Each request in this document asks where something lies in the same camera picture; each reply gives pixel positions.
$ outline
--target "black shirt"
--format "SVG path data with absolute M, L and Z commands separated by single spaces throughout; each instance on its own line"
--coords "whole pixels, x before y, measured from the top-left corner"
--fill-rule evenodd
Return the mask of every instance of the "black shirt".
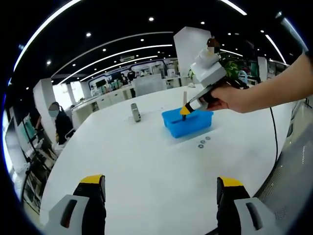
M 73 129 L 73 124 L 64 111 L 60 111 L 57 115 L 55 128 L 59 136 L 59 144 L 64 144 L 67 141 L 65 135 Z

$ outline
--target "face mask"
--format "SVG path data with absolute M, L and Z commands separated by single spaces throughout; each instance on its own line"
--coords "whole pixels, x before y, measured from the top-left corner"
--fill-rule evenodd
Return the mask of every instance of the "face mask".
M 59 114 L 59 111 L 57 111 L 57 110 L 49 110 L 49 115 L 50 115 L 52 118 L 57 117 L 58 114 Z

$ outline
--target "black cable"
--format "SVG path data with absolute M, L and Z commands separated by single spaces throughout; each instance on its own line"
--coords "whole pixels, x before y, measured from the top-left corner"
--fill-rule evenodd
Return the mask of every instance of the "black cable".
M 269 109 L 270 109 L 270 113 L 272 114 L 273 125 L 274 125 L 274 132 L 275 132 L 275 142 L 276 142 L 276 158 L 275 158 L 275 164 L 276 164 L 277 158 L 278 158 L 278 142 L 277 142 L 276 124 L 275 124 L 275 119 L 274 119 L 272 107 L 270 107 Z

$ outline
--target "window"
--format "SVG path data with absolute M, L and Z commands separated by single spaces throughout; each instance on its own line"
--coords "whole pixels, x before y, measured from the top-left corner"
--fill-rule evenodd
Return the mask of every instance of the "window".
M 84 98 L 84 93 L 83 93 L 81 83 L 80 82 L 71 82 L 70 86 L 72 87 L 75 101 L 78 103 L 81 98 Z
M 63 107 L 64 110 L 72 105 L 72 101 L 69 98 L 67 85 L 65 83 L 53 86 L 53 92 L 55 100 Z

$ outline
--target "curved led light strip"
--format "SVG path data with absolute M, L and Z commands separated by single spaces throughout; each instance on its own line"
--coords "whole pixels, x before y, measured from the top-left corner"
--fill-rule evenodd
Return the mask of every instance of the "curved led light strip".
M 276 49 L 277 53 L 279 54 L 280 58 L 282 58 L 283 62 L 286 64 L 286 61 L 282 55 L 282 53 L 280 53 L 280 50 L 278 49 L 278 47 L 276 46 L 275 42 L 272 40 L 272 38 L 270 38 L 269 35 L 265 35 L 266 38 L 270 41 L 270 43 L 272 43 L 273 47 Z
M 241 54 L 238 54 L 238 53 L 235 53 L 235 52 L 232 52 L 232 51 L 229 51 L 229 50 L 224 50 L 224 49 L 220 49 L 221 51 L 224 51 L 224 52 L 228 52 L 228 53 L 231 53 L 231 54 L 234 54 L 234 55 L 239 55 L 241 57 L 243 57 L 243 55 Z
M 128 39 L 128 38 L 133 38 L 133 37 L 138 37 L 138 36 L 143 36 L 143 35 L 151 35 L 151 34 L 161 34 L 161 33 L 173 33 L 172 31 L 163 31 L 163 32 L 150 32 L 150 33 L 138 33 L 138 34 L 134 34 L 134 35 L 130 35 L 130 36 L 126 36 L 126 37 L 123 37 L 123 38 L 118 38 L 118 39 L 114 39 L 112 41 L 109 41 L 109 42 L 106 42 L 106 43 L 103 43 L 99 46 L 96 46 L 86 52 L 84 52 L 83 54 L 80 54 L 79 56 L 76 56 L 74 59 L 72 59 L 71 61 L 69 61 L 67 64 L 63 65 L 59 70 L 57 70 L 52 76 L 51 78 L 53 78 L 53 76 L 55 76 L 59 71 L 61 71 L 62 69 L 64 69 L 67 65 L 69 65 L 70 63 L 72 63 L 74 60 L 77 60 L 78 58 L 82 57 L 83 55 L 86 55 L 87 53 L 93 51 L 93 50 L 96 50 L 100 47 L 103 47 L 107 44 L 110 44 L 110 43 L 114 43 L 114 42 L 118 42 L 120 40 L 124 40 L 124 39 Z
M 37 30 L 36 32 L 33 34 L 33 36 L 31 36 L 31 38 L 29 39 L 29 41 L 27 42 L 26 46 L 23 48 L 22 52 L 20 53 L 15 65 L 14 65 L 14 69 L 13 71 L 15 71 L 17 65 L 19 64 L 21 58 L 23 57 L 23 55 L 25 54 L 27 48 L 29 47 L 29 45 L 35 40 L 35 38 L 40 34 L 40 32 L 47 27 L 47 25 L 53 21 L 58 15 L 60 15 L 62 12 L 64 12 L 65 10 L 69 9 L 71 6 L 75 5 L 76 3 L 80 2 L 81 0 L 72 0 L 69 3 L 65 4 L 64 6 L 62 6 L 59 10 L 57 10 L 56 12 L 54 12 Z
M 111 58 L 111 57 L 114 57 L 114 56 L 117 56 L 117 55 L 120 55 L 120 54 L 124 54 L 124 53 L 127 53 L 127 52 L 131 52 L 131 51 L 136 51 L 136 50 L 142 50 L 142 49 L 148 49 L 148 48 L 155 48 L 155 47 L 171 47 L 171 46 L 172 46 L 172 44 L 155 45 L 155 46 L 147 46 L 147 47 L 139 47 L 139 48 L 135 48 L 135 49 L 130 49 L 130 50 L 122 51 L 122 52 L 119 52 L 119 53 L 116 53 L 116 54 L 113 54 L 113 55 L 109 55 L 109 56 L 104 57 L 104 58 L 102 58 L 102 59 L 100 59 L 100 60 L 97 60 L 97 61 L 95 61 L 95 62 L 92 62 L 91 64 L 86 65 L 85 67 L 82 67 L 81 69 L 77 70 L 76 72 L 74 72 L 74 73 L 71 74 L 70 76 L 66 77 L 63 81 L 60 82 L 60 84 L 63 83 L 63 82 L 65 82 L 65 81 L 68 80 L 70 77 L 72 77 L 72 76 L 74 76 L 75 74 L 77 74 L 78 72 L 80 72 L 80 71 L 82 71 L 82 70 L 84 70 L 84 69 L 86 69 L 86 68 L 88 68 L 88 67 L 90 67 L 90 66 L 92 66 L 92 65 L 94 65 L 94 64 L 96 64 L 96 63 L 98 63 L 98 62 L 100 62 L 100 61 L 109 59 L 109 58 Z
M 238 11 L 239 13 L 243 14 L 244 16 L 246 16 L 246 12 L 237 7 L 235 4 L 233 4 L 232 2 L 228 1 L 228 0 L 221 0 L 222 2 L 226 3 L 228 6 L 231 6 L 232 8 L 234 8 L 236 11 Z
M 105 71 L 105 70 L 112 69 L 112 68 L 114 68 L 114 67 L 116 67 L 116 66 L 120 66 L 120 65 L 123 65 L 123 64 L 126 64 L 126 63 L 130 63 L 130 62 L 134 62 L 134 61 L 138 61 L 138 60 L 144 60 L 144 59 L 155 58 L 155 57 L 157 57 L 157 55 L 148 56 L 148 57 L 143 57 L 143 58 L 139 58 L 139 59 L 134 59 L 134 60 L 126 61 L 126 62 L 117 64 L 117 65 L 113 65 L 113 66 L 107 67 L 107 68 L 105 68 L 105 69 L 103 69 L 103 70 L 100 70 L 100 71 L 98 71 L 98 72 L 95 72 L 95 73 L 93 73 L 93 74 L 91 74 L 91 75 L 85 77 L 84 79 L 82 79 L 82 80 L 80 80 L 80 81 L 82 82 L 82 81 L 86 80 L 87 78 L 90 78 L 90 77 L 92 77 L 92 76 L 94 76 L 94 75 L 96 75 L 96 74 L 98 74 L 98 73 L 100 73 L 100 72 L 103 72 L 103 71 Z

